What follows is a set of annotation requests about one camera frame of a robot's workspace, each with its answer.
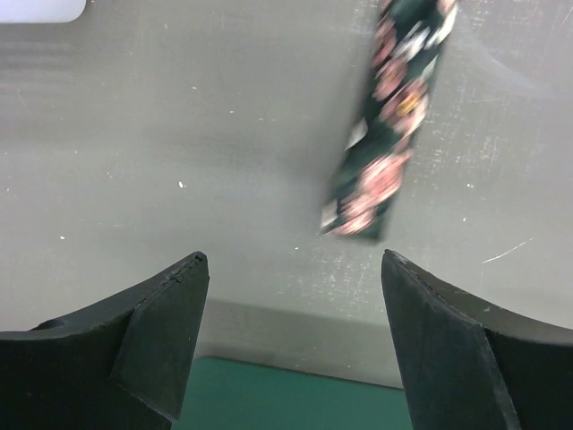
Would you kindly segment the white plastic basket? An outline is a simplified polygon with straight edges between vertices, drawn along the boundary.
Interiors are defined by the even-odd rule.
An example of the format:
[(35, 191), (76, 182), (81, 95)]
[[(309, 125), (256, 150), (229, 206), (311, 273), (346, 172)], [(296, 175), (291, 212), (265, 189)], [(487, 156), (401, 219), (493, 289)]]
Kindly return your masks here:
[(86, 0), (0, 0), (2, 24), (67, 23), (77, 19)]

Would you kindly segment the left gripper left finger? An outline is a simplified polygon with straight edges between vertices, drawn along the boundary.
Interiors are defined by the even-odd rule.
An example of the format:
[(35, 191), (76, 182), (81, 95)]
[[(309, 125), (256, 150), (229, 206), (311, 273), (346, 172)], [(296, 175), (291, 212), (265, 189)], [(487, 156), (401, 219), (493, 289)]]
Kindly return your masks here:
[(207, 257), (195, 252), (95, 304), (3, 332), (2, 428), (170, 428), (209, 281)]

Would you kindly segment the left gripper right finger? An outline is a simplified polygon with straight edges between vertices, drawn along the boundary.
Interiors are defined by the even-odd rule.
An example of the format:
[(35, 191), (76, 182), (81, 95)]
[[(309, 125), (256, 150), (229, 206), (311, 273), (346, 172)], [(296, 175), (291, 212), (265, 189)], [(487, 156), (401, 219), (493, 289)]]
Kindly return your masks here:
[(572, 331), (513, 313), (387, 250), (381, 285), (415, 429), (570, 429)]

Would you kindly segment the pink floral dark tie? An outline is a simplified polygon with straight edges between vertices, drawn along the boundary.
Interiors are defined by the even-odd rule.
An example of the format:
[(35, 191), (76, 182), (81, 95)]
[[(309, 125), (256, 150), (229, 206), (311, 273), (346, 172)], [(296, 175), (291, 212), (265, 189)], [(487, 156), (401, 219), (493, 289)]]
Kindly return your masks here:
[(379, 243), (430, 105), (456, 1), (381, 1), (361, 106), (330, 182), (321, 233)]

